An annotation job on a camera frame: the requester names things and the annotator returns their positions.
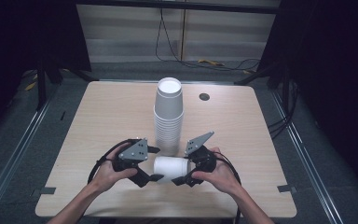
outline person's arm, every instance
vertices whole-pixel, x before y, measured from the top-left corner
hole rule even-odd
[[[126,146],[126,144],[116,148],[106,158],[112,160],[116,152],[124,146]],[[136,172],[136,169],[126,169],[121,172],[115,172],[112,162],[105,161],[92,181],[48,223],[77,223],[86,209],[100,194],[111,189],[118,180],[136,175]]]
[[[222,158],[218,147],[210,149],[215,153],[216,157]],[[194,172],[193,178],[210,182],[218,190],[229,194],[240,208],[241,213],[249,223],[273,223],[266,213],[255,203],[248,192],[237,181],[230,168],[218,161],[216,168],[211,173],[201,171]]]

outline gray carpet floor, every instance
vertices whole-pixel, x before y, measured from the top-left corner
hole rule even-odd
[[[239,63],[226,62],[235,67]],[[243,64],[251,66],[252,62]],[[221,72],[204,68],[188,68],[174,62],[155,63],[95,63],[92,77],[103,79],[154,80],[176,77],[181,81],[232,83],[248,75],[242,71]],[[58,87],[48,84],[51,103],[16,173],[0,200],[0,223],[45,223],[47,219],[34,213],[38,201],[35,189],[45,186],[63,140],[75,116],[88,83],[75,75],[62,72],[64,80]],[[254,80],[255,89],[267,124],[281,119],[267,77]],[[37,89],[25,91],[30,82],[25,78],[19,86],[11,106],[0,120],[0,173],[28,127],[37,106]],[[358,223],[358,180],[348,164],[331,147],[328,139],[315,124],[312,114],[299,96],[293,123],[315,164],[321,179],[333,198],[343,223]],[[274,139],[274,146],[283,172],[293,193],[297,215],[293,218],[274,218],[278,223],[331,223],[315,193],[310,178],[298,157],[286,131]],[[98,218],[84,217],[80,223],[98,223]]]

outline person's left hand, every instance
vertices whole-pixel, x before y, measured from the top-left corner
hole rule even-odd
[[[123,144],[113,150],[109,155],[106,156],[108,160],[113,160],[116,156],[116,153],[120,151],[123,147],[126,147],[129,143]],[[111,161],[105,161],[98,170],[97,174],[94,176],[91,185],[94,185],[98,191],[104,192],[111,189],[116,182],[120,179],[128,178],[133,175],[136,175],[138,171],[134,168],[126,169],[120,172],[116,172],[113,169]]]

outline wooden panel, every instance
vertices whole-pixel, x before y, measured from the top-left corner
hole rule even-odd
[[[57,214],[86,185],[94,162],[127,138],[147,137],[155,145],[153,105],[157,83],[92,82],[77,110],[46,187],[36,207],[41,217]],[[199,98],[201,93],[209,101]],[[282,167],[269,137],[255,93],[250,87],[183,85],[185,116],[178,156],[186,141],[215,131],[206,147],[220,147],[241,176],[244,187],[271,217],[296,214]],[[154,156],[141,163],[152,174]],[[96,217],[235,217],[237,206],[209,183],[194,188],[149,183],[140,189],[130,180],[117,182],[86,212]]]

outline human hand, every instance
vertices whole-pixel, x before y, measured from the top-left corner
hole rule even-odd
[[[218,147],[214,147],[209,150],[211,150],[217,158],[223,159],[222,155],[219,154],[220,149]],[[216,168],[214,168],[211,173],[197,171],[194,172],[191,177],[208,181],[218,190],[228,194],[235,192],[238,187],[241,188],[241,184],[235,178],[231,169],[222,161],[217,161]]]
[[[105,161],[103,164],[101,164],[97,174],[90,182],[90,184],[95,186],[98,191],[107,191],[111,189],[116,184],[116,182],[118,182],[118,180],[131,177],[133,175],[136,175],[136,173],[138,172],[134,168],[126,169],[120,172],[116,172],[113,169],[112,162],[117,152],[120,151],[122,148],[127,147],[129,144],[130,143],[126,143],[117,147],[115,150],[113,150],[106,156],[106,158],[110,161]]]

